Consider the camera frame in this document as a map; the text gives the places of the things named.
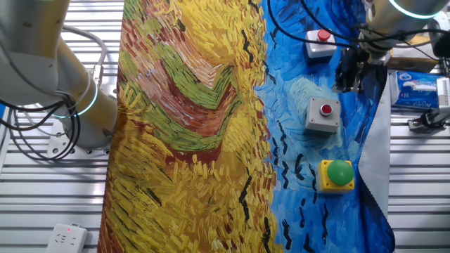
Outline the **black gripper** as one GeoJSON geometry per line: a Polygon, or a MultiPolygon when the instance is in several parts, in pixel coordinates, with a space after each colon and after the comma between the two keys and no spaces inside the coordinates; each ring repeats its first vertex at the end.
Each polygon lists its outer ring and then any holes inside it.
{"type": "MultiPolygon", "coordinates": [[[[335,83],[332,92],[348,92],[347,76],[355,75],[359,64],[364,64],[369,59],[369,53],[361,47],[343,48],[340,52],[340,61],[336,68],[335,83]]],[[[363,91],[363,77],[357,74],[350,86],[350,91],[360,93],[363,91]]]]}

